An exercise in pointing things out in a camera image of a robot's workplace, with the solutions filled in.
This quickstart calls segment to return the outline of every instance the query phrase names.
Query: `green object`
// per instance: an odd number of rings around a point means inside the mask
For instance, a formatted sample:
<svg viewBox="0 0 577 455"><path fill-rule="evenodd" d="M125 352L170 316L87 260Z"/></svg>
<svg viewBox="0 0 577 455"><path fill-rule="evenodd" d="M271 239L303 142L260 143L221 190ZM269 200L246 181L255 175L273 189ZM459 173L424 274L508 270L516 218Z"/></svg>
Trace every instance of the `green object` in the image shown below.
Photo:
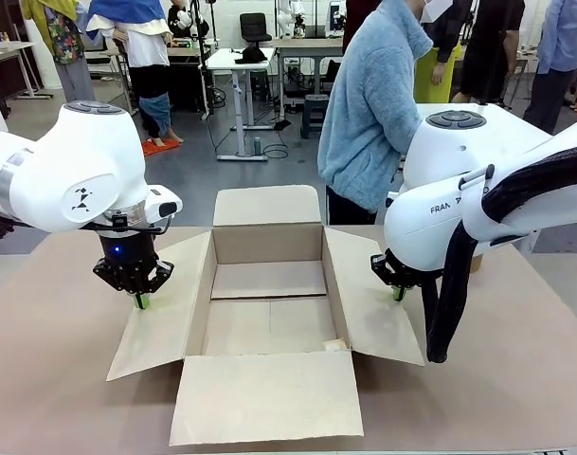
<svg viewBox="0 0 577 455"><path fill-rule="evenodd" d="M406 296L407 289L405 287L394 287L393 288L393 299L395 301L402 301Z"/></svg>
<svg viewBox="0 0 577 455"><path fill-rule="evenodd" d="M443 81L440 85L431 83L433 68L438 60L438 49L434 47L426 55L417 61L416 74L414 76L414 100L418 103L447 103L450 102L450 87L452 86L452 73L455 69L455 61L460 56L460 44L450 54L446 63Z"/></svg>
<svg viewBox="0 0 577 455"><path fill-rule="evenodd" d="M135 307L138 308L139 310L146 310L147 308L149 308L149 295L147 294L142 294L142 295L135 295L134 296L135 299Z"/></svg>

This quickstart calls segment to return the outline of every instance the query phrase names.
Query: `black pants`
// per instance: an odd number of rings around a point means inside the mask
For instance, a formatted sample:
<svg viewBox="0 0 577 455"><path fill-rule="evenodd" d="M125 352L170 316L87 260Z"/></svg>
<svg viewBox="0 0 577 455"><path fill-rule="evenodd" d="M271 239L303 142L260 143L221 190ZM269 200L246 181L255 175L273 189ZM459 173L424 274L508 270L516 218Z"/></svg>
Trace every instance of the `black pants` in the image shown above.
<svg viewBox="0 0 577 455"><path fill-rule="evenodd" d="M373 225L376 221L376 213L370 213L366 209L362 209L349 199L339 196L328 187L326 187L326 196L328 200L329 225Z"/></svg>
<svg viewBox="0 0 577 455"><path fill-rule="evenodd" d="M524 119L552 135L575 72L550 69L548 74L537 73L532 83L531 104Z"/></svg>
<svg viewBox="0 0 577 455"><path fill-rule="evenodd" d="M135 98L150 99L168 93L170 68L161 64L142 66L139 68L128 68L130 71L130 81L132 83ZM150 137L159 137L159 126L154 118L148 115L143 109L139 109L139 114L143 120L143 128Z"/></svg>
<svg viewBox="0 0 577 455"><path fill-rule="evenodd" d="M505 77L507 57L501 48L470 43L462 63L459 91L478 100L500 100Z"/></svg>

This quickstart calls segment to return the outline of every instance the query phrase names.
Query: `table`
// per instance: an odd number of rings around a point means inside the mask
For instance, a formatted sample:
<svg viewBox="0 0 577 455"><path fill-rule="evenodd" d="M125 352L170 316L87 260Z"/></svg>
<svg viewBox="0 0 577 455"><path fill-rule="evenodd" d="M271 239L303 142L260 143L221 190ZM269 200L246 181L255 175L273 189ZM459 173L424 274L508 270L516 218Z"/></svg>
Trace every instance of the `table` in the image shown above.
<svg viewBox="0 0 577 455"><path fill-rule="evenodd" d="M171 65L184 65L184 66L200 66L201 64L201 56L200 56L200 49L196 49L193 47L168 47L168 57L183 57L183 58L196 58L197 62L194 64L191 63L184 63L178 64L171 62ZM122 71L122 63L121 53L117 48L107 49L102 51L100 54L106 55L108 57L114 58L117 64L117 70L119 71L119 78L121 81L121 88L124 94L124 99L126 101L126 105L128 106L128 113L133 116L138 112L138 109L133 109L132 101L130 99L130 89L128 84L128 75ZM207 103L207 95L206 95L206 87L204 84L204 78L202 78L202 93L204 94L204 105L206 107L205 117L208 115L208 103Z"/></svg>
<svg viewBox="0 0 577 455"><path fill-rule="evenodd" d="M29 80L29 75L27 74L25 62L27 62L27 65L29 66L29 71L31 72L31 76L33 77L33 80L36 81L36 83L37 79L35 78L33 68L31 68L31 64L29 63L29 60L25 56L24 52L25 49L34 46L35 43L23 42L23 41L0 42L0 62L18 58L19 65L21 66L21 74L23 75L23 81L25 81L27 94L19 95L18 97L16 97L18 100L50 100L52 98L52 95L36 94L35 91L33 90L33 87L31 86L31 81Z"/></svg>
<svg viewBox="0 0 577 455"><path fill-rule="evenodd" d="M173 228L156 247L206 230ZM383 235L381 227L342 230ZM0 288L0 453L577 446L577 318L511 246L486 254L472 277L445 364L354 356L364 438L174 448L168 442L181 362L105 382L133 304L92 273L100 257L93 233L54 234ZM423 341L420 293L408 293L405 306Z"/></svg>
<svg viewBox="0 0 577 455"><path fill-rule="evenodd" d="M206 65L210 71L231 71L233 83L233 99L235 100L235 131L237 132L238 152L234 155L217 155L219 161L267 161L265 155L247 155L244 146L244 131L252 130L273 130L271 125L255 125L254 107L252 102L252 84L250 82L251 71L267 71L271 64L271 59L275 49L271 47L262 47L262 53L267 59L259 64L236 64L235 61L241 59L242 50L237 49L219 49L207 61ZM243 123L242 115L242 89L240 88L239 72L245 71L246 78L246 107L248 122Z"/></svg>
<svg viewBox="0 0 577 455"><path fill-rule="evenodd" d="M303 38L303 39L279 39L271 41L271 46L278 52L278 77L279 77L279 119L285 118L284 106L284 59L310 58L314 59L314 77L316 79L315 93L319 93L320 64L327 57L343 56L342 38Z"/></svg>

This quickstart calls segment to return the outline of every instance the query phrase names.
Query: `colorful shirt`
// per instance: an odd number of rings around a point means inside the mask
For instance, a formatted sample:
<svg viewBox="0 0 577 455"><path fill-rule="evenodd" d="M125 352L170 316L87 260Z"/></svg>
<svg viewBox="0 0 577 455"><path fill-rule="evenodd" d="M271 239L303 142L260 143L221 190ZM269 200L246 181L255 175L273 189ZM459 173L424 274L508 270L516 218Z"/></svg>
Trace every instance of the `colorful shirt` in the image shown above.
<svg viewBox="0 0 577 455"><path fill-rule="evenodd" d="M83 42L78 27L68 17L45 8L48 32L52 40L52 57L57 64L72 64L83 58Z"/></svg>

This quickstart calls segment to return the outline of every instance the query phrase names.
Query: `brown table surface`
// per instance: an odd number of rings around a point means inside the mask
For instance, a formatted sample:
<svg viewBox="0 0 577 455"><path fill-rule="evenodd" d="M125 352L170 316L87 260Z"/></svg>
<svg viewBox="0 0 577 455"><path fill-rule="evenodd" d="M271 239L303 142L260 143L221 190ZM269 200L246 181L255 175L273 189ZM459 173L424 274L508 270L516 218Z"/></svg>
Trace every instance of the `brown table surface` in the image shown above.
<svg viewBox="0 0 577 455"><path fill-rule="evenodd" d="M157 247L203 230L172 229ZM379 227L349 231L381 236ZM364 438L173 449L180 362L105 382L132 304L92 274L100 255L92 233L52 235L0 289L0 452L471 453L577 446L577 318L511 247L485 255L472 277L445 364L421 368L354 356ZM405 305L420 336L419 294L410 293Z"/></svg>

